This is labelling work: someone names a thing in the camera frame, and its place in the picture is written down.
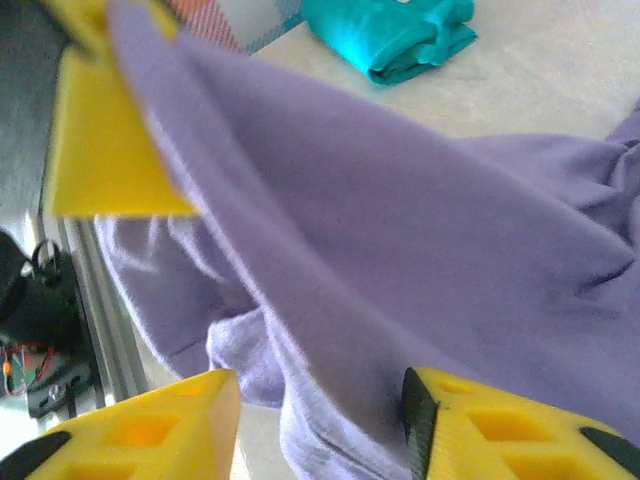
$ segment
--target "black rubber pad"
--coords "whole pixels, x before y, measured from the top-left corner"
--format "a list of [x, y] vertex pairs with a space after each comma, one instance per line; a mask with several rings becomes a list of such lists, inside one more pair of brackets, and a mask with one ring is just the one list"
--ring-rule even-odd
[[584, 427], [580, 432], [631, 475], [640, 478], [640, 448], [622, 437], [597, 428]]
[[402, 385], [402, 422], [411, 452], [412, 480], [425, 480], [436, 433], [438, 403], [413, 368], [408, 368]]
[[26, 479], [70, 439], [69, 432], [56, 432], [25, 443], [0, 461], [0, 479]]

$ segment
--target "wire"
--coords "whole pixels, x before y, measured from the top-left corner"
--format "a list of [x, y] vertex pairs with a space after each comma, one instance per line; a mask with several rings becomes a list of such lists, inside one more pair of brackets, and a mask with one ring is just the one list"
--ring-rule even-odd
[[47, 352], [47, 356], [42, 361], [42, 365], [37, 370], [36, 378], [34, 379], [34, 382], [40, 381], [42, 377], [44, 377], [44, 374], [49, 369], [49, 365], [51, 364], [51, 360], [53, 359], [54, 353], [55, 353], [55, 350], [53, 348], [50, 348], [49, 351]]
[[[7, 393], [7, 395], [10, 395], [12, 397], [17, 397], [20, 395], [24, 395], [25, 393], [27, 393], [29, 391], [29, 389], [33, 386], [34, 383], [42, 380], [42, 378], [44, 377], [45, 373], [47, 373], [47, 371], [49, 370], [49, 366], [51, 365], [51, 361], [53, 359], [53, 356], [55, 354], [55, 350], [53, 348], [49, 348], [47, 350], [47, 354], [45, 355], [44, 359], [42, 360], [42, 364], [36, 369], [36, 375], [34, 377], [34, 379], [27, 384], [26, 383], [26, 372], [25, 372], [25, 366], [26, 366], [26, 362], [25, 362], [25, 350], [27, 348], [37, 348], [37, 349], [42, 349], [44, 348], [44, 345], [39, 344], [39, 343], [34, 343], [34, 342], [30, 342], [30, 343], [22, 343], [22, 344], [18, 344], [16, 346], [13, 346], [11, 348], [6, 348], [6, 346], [4, 346], [4, 363], [2, 365], [2, 373], [3, 373], [3, 377], [4, 377], [4, 390]], [[15, 353], [20, 352], [20, 357], [22, 359], [22, 365], [21, 370], [22, 370], [22, 377], [23, 377], [23, 384], [22, 384], [22, 388], [20, 388], [19, 390], [15, 390], [14, 387], [15, 385], [13, 385], [13, 369], [12, 369], [12, 355]]]

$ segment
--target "plaid fabric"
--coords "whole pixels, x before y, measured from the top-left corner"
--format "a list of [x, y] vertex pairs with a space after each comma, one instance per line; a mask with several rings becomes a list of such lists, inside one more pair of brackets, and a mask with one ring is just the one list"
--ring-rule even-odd
[[260, 50], [302, 20], [302, 0], [169, 1], [195, 35], [247, 53]]

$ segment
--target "teal folded cloth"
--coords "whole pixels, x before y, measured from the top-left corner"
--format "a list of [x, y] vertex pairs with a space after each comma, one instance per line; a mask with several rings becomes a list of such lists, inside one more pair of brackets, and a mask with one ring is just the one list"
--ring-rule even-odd
[[311, 31], [375, 83], [404, 82], [473, 43], [473, 0], [304, 0]]

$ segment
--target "lavender fabric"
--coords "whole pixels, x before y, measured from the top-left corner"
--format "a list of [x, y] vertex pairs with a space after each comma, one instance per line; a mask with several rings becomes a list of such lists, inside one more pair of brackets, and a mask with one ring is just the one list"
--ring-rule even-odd
[[453, 140], [113, 3], [122, 70], [201, 218], [99, 219], [147, 341], [281, 407], [302, 479], [408, 479], [426, 365], [640, 442], [640, 112], [604, 141]]

